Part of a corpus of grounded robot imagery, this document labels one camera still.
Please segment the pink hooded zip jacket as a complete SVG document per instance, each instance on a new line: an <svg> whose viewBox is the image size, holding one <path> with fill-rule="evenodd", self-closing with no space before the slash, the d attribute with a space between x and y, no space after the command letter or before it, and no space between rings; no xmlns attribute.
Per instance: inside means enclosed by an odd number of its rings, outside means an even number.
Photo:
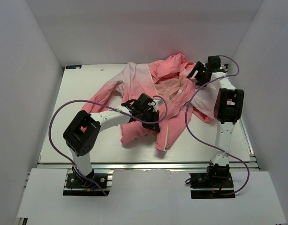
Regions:
<svg viewBox="0 0 288 225"><path fill-rule="evenodd" d="M91 98L91 101L98 102L99 105L86 103L82 110L88 113L105 111L106 108L101 105L109 104L114 91L121 94L124 103L137 99L142 93L150 97L162 96L167 105L159 107L159 116L163 117L164 114L167 116L159 124L156 149L166 151L184 131L192 115L196 115L206 123L214 120L213 101L207 99L207 94L199 91L192 99L196 87L187 75L193 68L194 63L187 61L185 55L181 53L150 64L129 62ZM190 99L192 99L191 105L187 107Z"/></svg>

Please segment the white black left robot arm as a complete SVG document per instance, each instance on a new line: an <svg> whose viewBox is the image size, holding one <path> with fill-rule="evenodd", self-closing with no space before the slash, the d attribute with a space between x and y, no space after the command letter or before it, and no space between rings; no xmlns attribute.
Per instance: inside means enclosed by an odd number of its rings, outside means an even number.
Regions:
<svg viewBox="0 0 288 225"><path fill-rule="evenodd" d="M138 99L122 103L115 109L97 113L79 111L63 133L66 145L73 156L75 164L73 169L78 174L77 182L82 187L88 187L93 182L90 151L100 132L136 121L141 122L146 130L159 132L158 107L163 103L163 100L153 99L143 93Z"/></svg>

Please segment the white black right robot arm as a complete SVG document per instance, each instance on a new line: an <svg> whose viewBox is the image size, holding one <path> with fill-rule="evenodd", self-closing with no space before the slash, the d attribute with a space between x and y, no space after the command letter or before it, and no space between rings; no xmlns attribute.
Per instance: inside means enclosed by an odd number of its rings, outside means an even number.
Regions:
<svg viewBox="0 0 288 225"><path fill-rule="evenodd" d="M191 179L202 187L222 188L231 180L229 159L242 160L230 153L230 143L236 123L241 118L244 100L244 90L237 89L229 80L231 75L221 65L221 55L209 56L206 63L197 62L188 74L195 78L198 90L191 100L200 93L207 93L214 100L211 112L217 123L215 144L211 145L199 138L196 140L214 148L217 153L210 159L205 175L195 174Z"/></svg>

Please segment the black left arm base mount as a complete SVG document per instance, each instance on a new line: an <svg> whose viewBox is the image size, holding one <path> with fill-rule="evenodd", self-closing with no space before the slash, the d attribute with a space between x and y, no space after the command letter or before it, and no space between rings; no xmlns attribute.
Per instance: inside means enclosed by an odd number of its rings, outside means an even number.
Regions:
<svg viewBox="0 0 288 225"><path fill-rule="evenodd" d="M112 184L112 175L92 173L88 179L75 172L68 172L65 179L63 196L108 196Z"/></svg>

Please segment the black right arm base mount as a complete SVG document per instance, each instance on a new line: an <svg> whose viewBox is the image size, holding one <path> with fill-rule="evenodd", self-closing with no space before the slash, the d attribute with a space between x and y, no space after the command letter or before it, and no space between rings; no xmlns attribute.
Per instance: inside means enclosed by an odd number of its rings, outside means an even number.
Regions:
<svg viewBox="0 0 288 225"><path fill-rule="evenodd" d="M227 179L208 179L205 172L190 173L185 180L190 187L192 199L233 199L235 198L234 184L231 174Z"/></svg>

